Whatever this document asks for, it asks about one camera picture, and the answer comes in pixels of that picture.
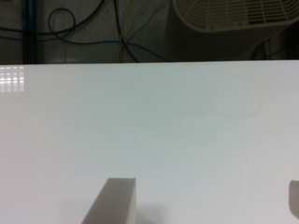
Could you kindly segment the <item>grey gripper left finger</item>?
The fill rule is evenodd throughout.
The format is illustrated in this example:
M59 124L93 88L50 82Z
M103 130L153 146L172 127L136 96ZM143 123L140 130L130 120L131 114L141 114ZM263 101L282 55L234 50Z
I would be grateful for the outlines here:
M81 224L135 224L136 181L109 178Z

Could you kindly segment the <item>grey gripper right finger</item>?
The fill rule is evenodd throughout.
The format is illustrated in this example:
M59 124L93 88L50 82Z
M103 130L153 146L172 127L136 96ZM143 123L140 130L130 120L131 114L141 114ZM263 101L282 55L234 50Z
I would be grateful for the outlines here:
M291 213L299 219L299 181L292 180L289 185L289 208Z

